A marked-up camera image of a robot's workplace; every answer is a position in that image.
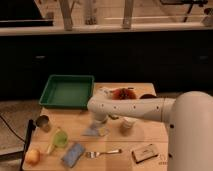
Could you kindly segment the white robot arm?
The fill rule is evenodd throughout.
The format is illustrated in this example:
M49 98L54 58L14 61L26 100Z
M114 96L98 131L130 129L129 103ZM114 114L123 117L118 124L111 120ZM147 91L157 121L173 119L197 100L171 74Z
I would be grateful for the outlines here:
M87 108L96 122L115 114L167 123L167 171L213 171L213 96L191 91L176 99L111 100L98 90Z

